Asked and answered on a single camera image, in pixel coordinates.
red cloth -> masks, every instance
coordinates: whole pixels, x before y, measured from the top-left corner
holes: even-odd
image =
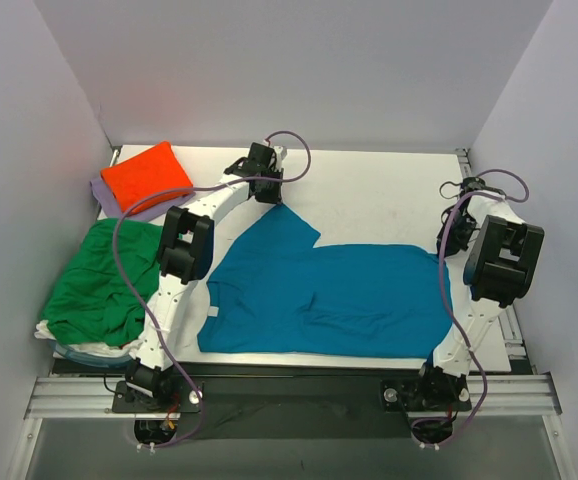
[[[100,171],[100,175],[113,192],[123,213],[138,200],[154,193],[193,186],[178,163],[169,142],[159,143],[129,160],[104,168]],[[184,195],[184,193],[163,195],[136,207],[133,213],[142,212],[158,203]]]

purple cable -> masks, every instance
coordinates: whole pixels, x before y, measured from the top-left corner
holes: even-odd
[[[485,170],[484,172],[482,172],[481,174],[479,174],[477,176],[479,177],[480,175],[486,175],[487,173],[504,173],[506,175],[509,175],[509,176],[515,178],[516,180],[518,180],[520,182],[520,184],[524,188],[525,196],[523,198],[506,197],[507,200],[511,200],[513,202],[516,202],[516,203],[523,203],[529,199],[529,187],[528,187],[528,185],[526,184],[526,182],[522,178],[520,178],[515,173],[512,173],[508,170],[502,170],[502,169],[496,168],[496,169],[491,169],[491,170]],[[445,225],[447,225],[447,227],[444,229],[444,232],[442,234],[442,239],[440,241],[440,248],[438,250],[438,279],[440,282],[440,296],[442,297],[442,304],[445,307],[447,314],[451,318],[451,322],[456,326],[456,328],[460,332],[460,335],[464,339],[465,345],[469,349],[469,356],[471,357],[471,360],[478,368],[478,373],[482,377],[482,395],[480,396],[480,398],[478,399],[478,401],[476,402],[474,407],[471,409],[469,416],[465,419],[465,421],[462,423],[462,425],[460,425],[460,427],[458,427],[458,429],[454,432],[453,435],[451,435],[449,438],[446,438],[445,440],[443,440],[441,442],[438,442],[437,444],[429,444],[429,443],[421,442],[425,446],[425,448],[435,448],[435,445],[438,445],[438,447],[440,447],[442,445],[446,445],[448,443],[451,443],[456,438],[458,438],[462,434],[462,432],[464,432],[465,429],[469,426],[469,424],[473,421],[474,417],[476,416],[476,414],[480,410],[480,407],[482,407],[482,404],[484,403],[485,398],[487,397],[487,393],[489,392],[489,386],[487,384],[487,374],[485,372],[485,369],[482,367],[482,364],[480,363],[480,361],[476,357],[475,352],[472,350],[471,340],[469,340],[469,336],[467,335],[467,332],[462,327],[462,325],[460,325],[460,322],[456,319],[455,315],[453,314],[453,310],[451,308],[451,305],[449,304],[449,300],[448,300],[448,296],[447,296],[447,287],[445,285],[445,276],[444,276],[445,252],[447,249],[447,240],[449,238],[449,231],[451,230],[450,226],[453,225],[453,222],[454,222],[456,215],[458,214],[458,211],[460,210],[460,207],[462,206],[462,204],[465,203],[471,197],[475,197],[475,196],[490,198],[490,199],[496,200],[496,201],[503,200],[503,198],[500,198],[497,195],[492,195],[492,194],[485,193],[482,191],[469,192],[458,200],[458,202],[452,208],[451,213],[449,214],[449,218],[447,218],[447,222],[445,224]],[[438,417],[419,418],[419,419],[416,419],[413,422],[411,422],[411,428],[413,428],[414,426],[416,426],[419,423],[438,421],[438,420],[440,420]]]
[[[252,180],[265,180],[265,181],[275,182],[275,183],[291,183],[291,182],[296,182],[296,181],[300,180],[302,177],[304,177],[307,174],[307,172],[311,168],[311,150],[309,149],[309,145],[307,145],[307,142],[305,142],[305,140],[300,135],[298,135],[297,133],[291,132],[289,130],[279,130],[277,132],[273,132],[271,135],[269,135],[265,139],[265,141],[269,142],[273,137],[275,137],[277,135],[291,135],[291,136],[295,137],[296,139],[298,139],[300,141],[300,143],[302,143],[303,147],[305,148],[305,151],[307,152],[307,165],[300,175],[293,177],[293,178],[287,178],[287,179],[279,179],[279,178],[271,178],[271,177],[243,177],[243,178],[238,178],[236,180],[232,180],[232,181],[227,182],[227,183],[221,183],[218,185],[214,185],[212,187],[184,187],[184,188],[174,188],[174,189],[170,189],[170,190],[163,190],[162,192],[154,193],[153,195],[149,195],[148,197],[145,197],[142,200],[134,203],[131,207],[129,207],[120,216],[120,218],[118,218],[118,221],[116,222],[116,226],[113,230],[111,250],[113,253],[114,261],[116,262],[116,266],[118,267],[118,272],[120,273],[120,277],[127,285],[127,288],[129,288],[129,291],[133,294],[134,297],[136,297],[136,300],[138,300],[138,303],[140,304],[140,306],[142,308],[144,308],[147,316],[151,319],[151,322],[153,323],[153,326],[156,329],[156,335],[158,336],[158,341],[162,345],[162,350],[165,352],[165,355],[167,355],[169,360],[171,360],[171,363],[173,364],[173,366],[176,368],[176,370],[178,370],[178,372],[180,372],[180,374],[183,376],[185,381],[189,384],[191,389],[194,392],[196,392],[196,394],[198,395],[198,400],[199,400],[198,407],[200,409],[200,420],[198,421],[196,426],[190,432],[187,432],[181,436],[176,436],[176,437],[172,438],[170,441],[168,441],[167,443],[155,445],[155,448],[171,447],[173,445],[177,445],[178,443],[180,443],[184,440],[187,440],[187,439],[191,438],[193,435],[195,435],[196,433],[198,433],[198,431],[200,430],[200,427],[202,426],[204,416],[205,416],[204,401],[202,399],[202,394],[201,394],[200,390],[198,389],[198,386],[194,383],[194,381],[189,376],[189,374],[185,371],[185,369],[182,367],[182,365],[180,365],[176,361],[175,356],[173,355],[171,350],[169,350],[169,347],[167,347],[167,343],[165,342],[165,339],[162,336],[162,332],[160,331],[160,322],[158,322],[158,319],[156,318],[154,313],[151,311],[151,309],[149,308],[147,303],[142,299],[142,297],[140,296],[140,293],[138,293],[138,290],[136,290],[136,287],[134,287],[134,285],[131,283],[131,280],[127,276],[127,272],[125,271],[124,267],[122,266],[122,262],[120,261],[120,253],[118,251],[118,235],[120,233],[120,227],[122,226],[122,223],[127,219],[129,214],[135,208],[139,207],[140,205],[142,205],[142,204],[144,204],[150,200],[154,200],[154,199],[162,197],[164,195],[169,195],[171,193],[186,193],[186,192],[190,192],[190,191],[191,192],[215,192],[217,190],[221,190],[223,188],[226,188],[230,185],[235,185],[237,183],[242,183],[242,182],[249,182]]]

